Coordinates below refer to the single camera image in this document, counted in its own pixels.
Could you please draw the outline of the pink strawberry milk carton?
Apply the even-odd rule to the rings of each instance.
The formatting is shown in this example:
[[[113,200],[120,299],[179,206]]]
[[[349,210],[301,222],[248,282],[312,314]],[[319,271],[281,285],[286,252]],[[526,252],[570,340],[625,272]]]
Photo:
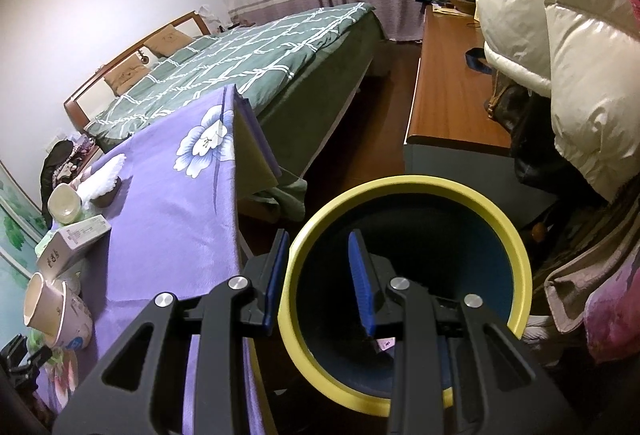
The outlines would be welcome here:
[[[374,341],[374,346],[380,353],[382,353],[382,351],[389,351],[390,348],[393,348],[395,346],[395,344],[395,337],[383,337],[382,339],[376,339]]]

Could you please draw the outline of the brown pillow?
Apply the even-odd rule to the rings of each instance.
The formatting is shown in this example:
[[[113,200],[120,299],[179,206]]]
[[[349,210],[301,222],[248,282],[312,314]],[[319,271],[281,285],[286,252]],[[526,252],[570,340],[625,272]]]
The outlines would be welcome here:
[[[177,30],[173,25],[167,25],[149,37],[143,45],[155,56],[168,58],[192,42],[191,36]]]
[[[104,74],[105,83],[110,86],[116,97],[124,95],[132,86],[142,80],[150,69],[139,59],[131,56],[110,72]]]

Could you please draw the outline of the paper instant noodle cup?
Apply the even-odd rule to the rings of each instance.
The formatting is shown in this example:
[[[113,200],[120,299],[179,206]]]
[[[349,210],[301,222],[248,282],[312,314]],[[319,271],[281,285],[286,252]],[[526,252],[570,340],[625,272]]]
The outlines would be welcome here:
[[[28,282],[23,319],[26,327],[43,334],[49,348],[79,351],[91,341],[93,320],[84,301],[64,281],[50,283],[41,273]]]

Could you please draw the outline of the white green tea box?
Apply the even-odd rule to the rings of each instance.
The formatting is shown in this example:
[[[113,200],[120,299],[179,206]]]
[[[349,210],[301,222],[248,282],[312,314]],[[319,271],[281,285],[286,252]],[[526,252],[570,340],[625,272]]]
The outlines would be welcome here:
[[[55,280],[110,231],[111,225],[102,215],[58,228],[38,257],[38,271],[47,281]]]

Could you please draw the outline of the brown pillow left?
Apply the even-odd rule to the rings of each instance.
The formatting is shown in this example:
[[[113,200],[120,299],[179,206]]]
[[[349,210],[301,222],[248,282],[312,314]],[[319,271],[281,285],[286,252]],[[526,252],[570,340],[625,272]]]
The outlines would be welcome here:
[[[124,95],[132,86],[142,80],[150,69],[139,59],[131,56],[110,72],[104,74],[105,83],[110,86],[116,97]]]

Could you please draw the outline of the yellow rimmed trash bin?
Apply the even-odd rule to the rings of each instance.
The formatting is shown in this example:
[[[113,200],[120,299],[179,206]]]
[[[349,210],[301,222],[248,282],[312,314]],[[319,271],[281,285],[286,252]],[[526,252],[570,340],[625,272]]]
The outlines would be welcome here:
[[[532,273],[512,221],[480,192],[423,175],[360,184],[323,205],[293,241],[282,341],[318,392],[386,418],[448,408],[454,345],[480,318],[519,337]]]

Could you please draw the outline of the white foam fruit net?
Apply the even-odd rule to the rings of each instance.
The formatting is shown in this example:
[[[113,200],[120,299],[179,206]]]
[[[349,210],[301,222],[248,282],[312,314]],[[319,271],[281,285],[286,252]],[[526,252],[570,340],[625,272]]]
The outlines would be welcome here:
[[[84,207],[93,205],[104,208],[111,205],[122,185],[119,174],[125,162],[126,155],[115,155],[79,184],[77,194]]]

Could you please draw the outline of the green white drink bottle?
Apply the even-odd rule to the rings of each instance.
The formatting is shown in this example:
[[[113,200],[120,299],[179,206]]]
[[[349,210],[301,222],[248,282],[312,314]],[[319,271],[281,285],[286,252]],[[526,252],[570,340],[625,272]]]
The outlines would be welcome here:
[[[82,214],[82,201],[69,184],[56,186],[47,203],[52,218],[60,225],[73,224]]]

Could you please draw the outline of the purple floral tablecloth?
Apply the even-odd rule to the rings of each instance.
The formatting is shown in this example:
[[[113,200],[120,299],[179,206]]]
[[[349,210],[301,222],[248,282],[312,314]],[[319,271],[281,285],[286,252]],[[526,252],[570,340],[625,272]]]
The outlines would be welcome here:
[[[126,155],[119,192],[96,213],[111,231],[48,281],[64,281],[84,301],[93,320],[91,341],[79,351],[43,343],[34,358],[43,363],[53,349],[70,356],[67,403],[155,296],[170,292],[177,299],[193,299],[242,273],[246,263],[240,259],[236,229],[238,142],[254,147],[259,168],[270,169],[272,155],[250,104],[227,85],[140,130],[93,165],[91,174],[115,155]],[[260,434],[265,426],[249,340],[243,342],[247,434]],[[195,434],[194,377],[190,372],[186,378],[178,434]]]

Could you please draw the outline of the black bag on nightstand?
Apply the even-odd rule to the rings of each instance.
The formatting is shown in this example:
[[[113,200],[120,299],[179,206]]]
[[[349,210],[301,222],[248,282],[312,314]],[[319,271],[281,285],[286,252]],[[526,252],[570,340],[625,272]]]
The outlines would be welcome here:
[[[42,203],[42,217],[47,228],[52,226],[52,216],[48,209],[48,201],[53,192],[53,178],[55,171],[70,157],[74,149],[72,140],[64,139],[55,143],[47,158],[43,161],[40,173],[40,198]]]

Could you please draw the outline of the wooden headboard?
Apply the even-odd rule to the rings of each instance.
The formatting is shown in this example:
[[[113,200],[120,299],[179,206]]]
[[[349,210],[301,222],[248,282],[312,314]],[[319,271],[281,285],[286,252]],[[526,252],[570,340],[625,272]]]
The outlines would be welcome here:
[[[96,114],[141,80],[144,74],[149,73],[163,59],[161,54],[156,54],[148,45],[158,45],[170,30],[187,35],[191,40],[210,34],[204,19],[191,11],[152,31],[107,64],[100,66],[64,102],[64,110],[78,132],[82,132]]]

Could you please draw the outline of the wooden low cabinet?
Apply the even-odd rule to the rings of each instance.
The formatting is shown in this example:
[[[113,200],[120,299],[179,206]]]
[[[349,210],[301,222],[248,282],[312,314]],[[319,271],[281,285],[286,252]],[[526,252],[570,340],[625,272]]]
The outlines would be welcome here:
[[[509,154],[509,134],[484,109],[491,77],[472,70],[465,61],[465,53],[482,43],[473,18],[425,11],[406,143]]]

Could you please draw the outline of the green plaid bed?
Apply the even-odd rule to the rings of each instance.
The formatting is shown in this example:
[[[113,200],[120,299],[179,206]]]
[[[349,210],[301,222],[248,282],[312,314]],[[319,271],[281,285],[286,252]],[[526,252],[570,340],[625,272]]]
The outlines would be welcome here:
[[[278,164],[302,176],[382,39],[381,23],[366,2],[204,35],[157,62],[91,117],[85,130],[111,150],[182,106],[233,85],[250,103]]]

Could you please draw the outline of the cream puffer jacket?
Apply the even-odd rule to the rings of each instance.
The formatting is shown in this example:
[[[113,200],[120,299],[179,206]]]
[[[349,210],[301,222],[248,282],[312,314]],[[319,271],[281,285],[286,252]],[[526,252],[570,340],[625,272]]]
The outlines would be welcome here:
[[[476,0],[491,66],[551,102],[555,150],[614,200],[639,173],[636,0]]]

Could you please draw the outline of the pink floral fabric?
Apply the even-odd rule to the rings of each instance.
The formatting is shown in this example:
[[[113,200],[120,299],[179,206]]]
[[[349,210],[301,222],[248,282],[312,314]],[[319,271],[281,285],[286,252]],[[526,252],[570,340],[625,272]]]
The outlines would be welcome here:
[[[638,264],[626,263],[589,296],[584,325],[588,351],[597,363],[638,354]]]

